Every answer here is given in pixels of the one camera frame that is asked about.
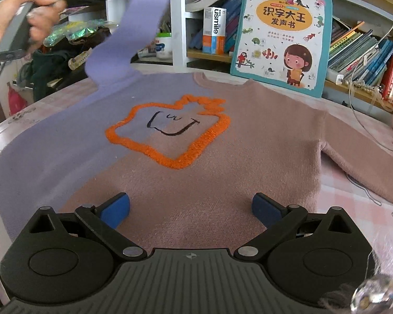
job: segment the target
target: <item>pink checkered tablecloth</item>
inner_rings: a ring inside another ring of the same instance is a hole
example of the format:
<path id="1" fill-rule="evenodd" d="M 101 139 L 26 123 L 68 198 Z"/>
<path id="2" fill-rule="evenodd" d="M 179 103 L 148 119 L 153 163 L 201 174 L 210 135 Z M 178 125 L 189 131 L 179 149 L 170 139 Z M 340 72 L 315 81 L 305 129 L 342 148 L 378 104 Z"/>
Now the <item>pink checkered tablecloth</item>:
<path id="1" fill-rule="evenodd" d="M 136 68 L 143 73 L 155 72 L 188 72 L 193 69 L 178 69 L 172 66 L 138 64 Z M 212 80 L 229 83 L 241 83 L 245 79 L 232 77 L 228 74 L 204 71 Z M 366 132 L 355 120 L 352 110 L 329 100 L 315 99 L 290 90 L 277 89 L 281 93 L 300 100 L 311 107 L 327 110 L 358 131 Z M 56 92 L 53 95 L 29 106 L 19 115 L 9 118 L 0 124 L 0 151 L 19 133 L 40 120 L 55 114 L 93 93 L 96 86 L 88 79 Z M 393 147 L 393 130 L 387 125 L 365 115 L 359 116 L 365 126 L 378 140 Z M 317 201 L 318 212 L 327 212 L 329 207 L 343 207 L 359 226 L 369 242 L 373 242 L 377 233 L 393 235 L 393 204 L 385 201 L 371 191 L 367 191 L 351 182 L 345 173 L 326 155 L 322 155 L 321 191 Z"/>

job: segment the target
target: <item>orange embroidered outline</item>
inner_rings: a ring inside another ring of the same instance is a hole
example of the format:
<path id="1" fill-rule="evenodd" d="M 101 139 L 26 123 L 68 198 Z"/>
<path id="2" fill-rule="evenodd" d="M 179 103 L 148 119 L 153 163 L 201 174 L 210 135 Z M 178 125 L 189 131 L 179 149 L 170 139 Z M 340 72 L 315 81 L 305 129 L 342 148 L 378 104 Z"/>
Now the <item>orange embroidered outline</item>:
<path id="1" fill-rule="evenodd" d="M 116 134 L 116 129 L 124 126 L 128 122 L 130 122 L 138 110 L 142 108 L 150 108 L 150 107 L 160 107 L 160 108 L 168 108 L 172 110 L 182 110 L 184 105 L 189 104 L 190 102 L 197 102 L 200 105 L 204 106 L 205 111 L 199 112 L 199 115 L 215 115 L 219 119 L 218 121 L 211 126 L 207 131 L 205 131 L 198 139 L 194 140 L 188 147 L 188 149 L 182 153 L 178 158 L 172 159 L 164 156 L 162 153 L 158 152 L 156 149 L 149 145 L 145 145 L 142 143 L 138 143 L 130 138 L 123 138 Z M 183 169 L 189 165 L 191 165 L 196 158 L 204 151 L 204 149 L 221 133 L 223 133 L 230 125 L 229 116 L 221 113 L 224 111 L 223 107 L 220 107 L 221 104 L 225 103 L 223 99 L 211 99 L 208 97 L 194 97 L 191 94 L 184 95 L 180 100 L 171 104 L 162 104 L 158 102 L 149 102 L 147 104 L 140 104 L 134 106 L 128 117 L 123 121 L 118 122 L 115 125 L 112 125 L 105 131 L 105 135 L 107 139 L 112 144 L 123 145 L 124 147 L 141 152 L 151 159 L 155 160 L 159 164 L 169 167 L 171 169 Z"/>

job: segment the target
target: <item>metal screw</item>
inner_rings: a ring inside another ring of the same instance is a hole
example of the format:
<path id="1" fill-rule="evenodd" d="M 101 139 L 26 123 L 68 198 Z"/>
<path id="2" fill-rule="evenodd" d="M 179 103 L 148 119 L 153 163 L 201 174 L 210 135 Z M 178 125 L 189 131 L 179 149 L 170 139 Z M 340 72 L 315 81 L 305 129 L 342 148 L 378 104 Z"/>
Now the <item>metal screw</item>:
<path id="1" fill-rule="evenodd" d="M 259 250 L 254 246 L 242 246 L 237 252 L 242 256 L 252 257 L 258 255 Z"/>
<path id="2" fill-rule="evenodd" d="M 143 253 L 143 249 L 139 246 L 129 246 L 128 248 L 125 248 L 122 253 L 128 257 L 137 257 Z"/>

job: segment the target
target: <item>red bag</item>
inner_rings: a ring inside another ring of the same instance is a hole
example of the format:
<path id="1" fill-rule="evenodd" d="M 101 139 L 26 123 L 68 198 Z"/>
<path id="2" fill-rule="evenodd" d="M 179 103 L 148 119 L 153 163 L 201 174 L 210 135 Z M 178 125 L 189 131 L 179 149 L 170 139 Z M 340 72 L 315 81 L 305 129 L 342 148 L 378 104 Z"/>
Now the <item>red bag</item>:
<path id="1" fill-rule="evenodd" d="M 16 113 L 22 111 L 27 107 L 28 102 L 23 99 L 19 93 L 17 93 L 13 88 L 9 86 L 9 109 L 10 115 L 15 115 Z"/>

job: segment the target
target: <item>dark green cloth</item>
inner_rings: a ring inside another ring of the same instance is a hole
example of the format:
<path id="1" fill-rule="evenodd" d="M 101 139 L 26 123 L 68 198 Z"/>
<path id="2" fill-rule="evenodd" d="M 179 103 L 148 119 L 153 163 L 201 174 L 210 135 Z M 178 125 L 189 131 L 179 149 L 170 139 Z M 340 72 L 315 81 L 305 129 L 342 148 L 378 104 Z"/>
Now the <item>dark green cloth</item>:
<path id="1" fill-rule="evenodd" d="M 47 83 L 64 78 L 71 70 L 68 61 L 77 55 L 77 51 L 52 51 L 42 53 L 37 50 L 32 54 L 32 61 L 23 65 L 19 71 L 17 84 L 20 87 L 34 85 L 34 101 L 50 95 L 54 90 Z"/>

